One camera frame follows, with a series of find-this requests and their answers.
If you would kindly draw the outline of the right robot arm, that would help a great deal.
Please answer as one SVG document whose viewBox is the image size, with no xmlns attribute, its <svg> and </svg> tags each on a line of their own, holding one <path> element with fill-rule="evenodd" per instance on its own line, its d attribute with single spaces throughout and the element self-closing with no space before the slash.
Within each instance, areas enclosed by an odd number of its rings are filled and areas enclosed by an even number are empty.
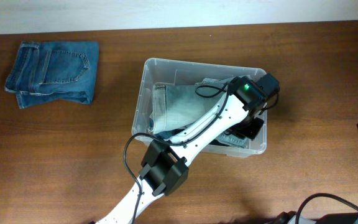
<svg viewBox="0 0 358 224">
<path fill-rule="evenodd" d="M 354 213 L 332 213 L 327 214 L 317 220 L 310 220 L 301 216 L 301 212 L 306 207 L 307 203 L 315 198 L 330 198 L 337 202 L 347 205 L 354 209 Z M 358 223 L 358 206 L 345 200 L 337 195 L 329 193 L 317 193 L 306 198 L 300 205 L 297 211 L 282 212 L 270 223 L 278 224 L 292 224 L 292 223 Z"/>
</svg>

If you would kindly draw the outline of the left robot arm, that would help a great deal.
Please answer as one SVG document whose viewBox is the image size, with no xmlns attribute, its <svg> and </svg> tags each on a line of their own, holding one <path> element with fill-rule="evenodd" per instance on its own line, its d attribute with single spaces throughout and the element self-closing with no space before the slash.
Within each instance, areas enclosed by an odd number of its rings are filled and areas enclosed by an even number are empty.
<svg viewBox="0 0 358 224">
<path fill-rule="evenodd" d="M 211 141 L 227 132 L 253 140 L 264 121 L 258 116 L 268 110 L 268 101 L 278 98 L 279 82 L 266 74 L 256 82 L 235 77 L 218 92 L 221 99 L 199 120 L 167 140 L 151 136 L 135 184 L 100 223 L 134 223 L 154 201 L 172 194 L 188 178 L 189 166 Z"/>
</svg>

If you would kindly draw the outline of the teal blue shirt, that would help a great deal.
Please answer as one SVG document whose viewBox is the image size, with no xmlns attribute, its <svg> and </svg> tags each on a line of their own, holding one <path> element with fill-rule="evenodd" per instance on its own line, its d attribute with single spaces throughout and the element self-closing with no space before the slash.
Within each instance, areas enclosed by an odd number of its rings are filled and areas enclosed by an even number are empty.
<svg viewBox="0 0 358 224">
<path fill-rule="evenodd" d="M 150 118 L 149 124 L 149 133 L 160 139 L 169 139 L 170 137 L 181 131 L 181 129 L 178 128 L 171 129 L 167 127 L 167 124 L 164 119 L 153 120 L 152 118 Z"/>
</svg>

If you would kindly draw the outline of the light blue jeans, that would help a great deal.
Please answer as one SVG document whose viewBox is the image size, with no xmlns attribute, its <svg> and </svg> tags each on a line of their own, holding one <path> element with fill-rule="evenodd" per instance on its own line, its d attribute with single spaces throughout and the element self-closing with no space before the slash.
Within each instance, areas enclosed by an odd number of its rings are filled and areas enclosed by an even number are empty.
<svg viewBox="0 0 358 224">
<path fill-rule="evenodd" d="M 156 83 L 153 89 L 153 120 L 164 119 L 167 127 L 184 130 L 205 115 L 221 99 L 222 93 L 212 96 L 226 80 L 205 78 L 194 85 L 165 85 Z"/>
</svg>

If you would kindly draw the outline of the dark blue folded jeans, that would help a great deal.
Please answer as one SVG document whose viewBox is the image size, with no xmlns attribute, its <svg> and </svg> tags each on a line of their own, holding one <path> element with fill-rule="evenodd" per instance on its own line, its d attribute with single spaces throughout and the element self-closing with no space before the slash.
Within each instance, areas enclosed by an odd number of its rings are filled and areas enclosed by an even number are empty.
<svg viewBox="0 0 358 224">
<path fill-rule="evenodd" d="M 95 41 L 23 41 L 4 89 L 19 108 L 67 100 L 93 102 L 99 59 Z"/>
</svg>

